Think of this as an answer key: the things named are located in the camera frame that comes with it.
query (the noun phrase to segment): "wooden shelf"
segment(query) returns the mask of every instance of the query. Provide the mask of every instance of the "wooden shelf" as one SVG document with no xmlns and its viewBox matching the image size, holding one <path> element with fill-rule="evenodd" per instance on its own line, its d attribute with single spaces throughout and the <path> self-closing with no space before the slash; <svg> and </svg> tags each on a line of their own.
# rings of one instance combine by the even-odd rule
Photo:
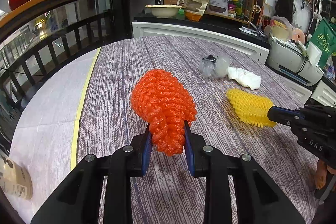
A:
<svg viewBox="0 0 336 224">
<path fill-rule="evenodd" d="M 243 23 L 243 24 L 248 24 L 247 21 L 245 21 L 245 20 L 241 20 L 241 19 L 238 19 L 238 18 L 235 18 L 235 17 L 228 17 L 228 16 L 219 15 L 219 14 L 216 14 L 216 13 L 214 13 L 214 12 L 207 12 L 207 11 L 205 11 L 204 13 L 207 14 L 207 15 L 212 15 L 212 16 L 216 16 L 216 17 L 223 17 L 223 18 L 231 19 L 231 20 L 234 20 L 234 21 L 238 21 L 238 22 L 240 22 L 240 23 Z"/>
</svg>

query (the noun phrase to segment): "black counter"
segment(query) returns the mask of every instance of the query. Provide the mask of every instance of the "black counter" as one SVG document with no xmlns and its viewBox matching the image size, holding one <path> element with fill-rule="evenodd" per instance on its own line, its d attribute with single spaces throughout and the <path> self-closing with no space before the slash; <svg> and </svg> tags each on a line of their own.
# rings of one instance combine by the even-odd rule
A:
<svg viewBox="0 0 336 224">
<path fill-rule="evenodd" d="M 262 38 L 261 40 L 260 37 L 256 37 L 255 35 L 251 35 L 239 30 L 239 27 L 241 27 L 242 24 L 240 22 L 231 19 L 225 19 L 212 15 L 203 15 L 199 20 L 199 22 L 196 22 L 188 20 L 182 14 L 178 14 L 175 18 L 157 18 L 152 14 L 143 14 L 135 17 L 134 20 L 138 22 L 153 22 L 153 23 L 182 25 L 207 30 L 211 32 L 218 32 L 221 34 L 226 34 L 232 37 L 236 37 L 251 42 L 266 49 L 270 49 L 270 44 L 267 42 L 265 38 Z"/>
</svg>

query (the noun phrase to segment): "white cabinet door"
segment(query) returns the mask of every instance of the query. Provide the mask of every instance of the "white cabinet door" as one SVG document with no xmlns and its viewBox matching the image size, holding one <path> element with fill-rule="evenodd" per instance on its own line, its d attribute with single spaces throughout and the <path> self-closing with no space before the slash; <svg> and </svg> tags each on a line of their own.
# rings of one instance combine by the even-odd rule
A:
<svg viewBox="0 0 336 224">
<path fill-rule="evenodd" d="M 324 106 L 336 107 L 336 92 L 321 80 L 311 97 Z"/>
<path fill-rule="evenodd" d="M 286 83 L 286 86 L 299 98 L 299 100 L 304 104 L 307 102 L 309 97 L 312 94 L 312 91 L 309 89 L 306 89 L 305 87 L 293 82 L 292 80 L 289 80 L 285 77 L 282 77 L 282 80 Z"/>
<path fill-rule="evenodd" d="M 174 24 L 133 22 L 134 38 L 159 35 L 175 35 L 180 37 L 193 37 L 213 41 L 248 54 L 252 59 L 260 62 L 263 65 L 265 64 L 269 53 L 269 50 L 264 47 L 217 32 Z"/>
</svg>

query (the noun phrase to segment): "wood grain patterned tablecloth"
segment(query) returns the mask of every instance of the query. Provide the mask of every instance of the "wood grain patterned tablecloth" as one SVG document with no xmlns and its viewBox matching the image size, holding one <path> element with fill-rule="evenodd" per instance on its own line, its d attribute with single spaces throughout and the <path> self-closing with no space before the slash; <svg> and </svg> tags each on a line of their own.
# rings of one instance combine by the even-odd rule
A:
<svg viewBox="0 0 336 224">
<path fill-rule="evenodd" d="M 260 75 L 260 89 L 250 91 L 233 80 L 204 78 L 198 71 L 201 58 L 222 52 L 232 58 L 232 67 Z M 318 205 L 312 193 L 316 157 L 297 145 L 289 127 L 259 128 L 240 122 L 226 91 L 246 90 L 290 109 L 302 107 L 302 103 L 280 76 L 218 43 L 188 37 L 144 37 L 103 47 L 84 102 L 77 162 L 89 153 L 110 155 L 145 131 L 146 122 L 131 109 L 130 95 L 139 79 L 155 68 L 172 72 L 194 97 L 198 114 L 192 132 L 203 135 L 208 144 L 225 154 L 252 155 L 310 223 Z M 203 223 L 205 178 L 189 175 L 184 154 L 167 157 L 153 151 L 146 176 L 131 179 L 131 195 L 134 223 Z M 231 199 L 235 200 L 232 188 Z M 235 206 L 232 215 L 237 223 Z"/>
</svg>

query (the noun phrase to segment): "white bowl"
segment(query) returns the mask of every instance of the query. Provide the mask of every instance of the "white bowl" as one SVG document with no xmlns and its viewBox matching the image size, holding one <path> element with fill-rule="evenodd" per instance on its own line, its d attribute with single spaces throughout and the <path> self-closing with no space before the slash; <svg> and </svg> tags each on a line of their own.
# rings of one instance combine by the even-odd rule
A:
<svg viewBox="0 0 336 224">
<path fill-rule="evenodd" d="M 172 4 L 146 5 L 146 7 L 151 9 L 153 16 L 159 18 L 175 17 L 178 14 L 180 8 L 184 8 L 183 6 Z"/>
</svg>

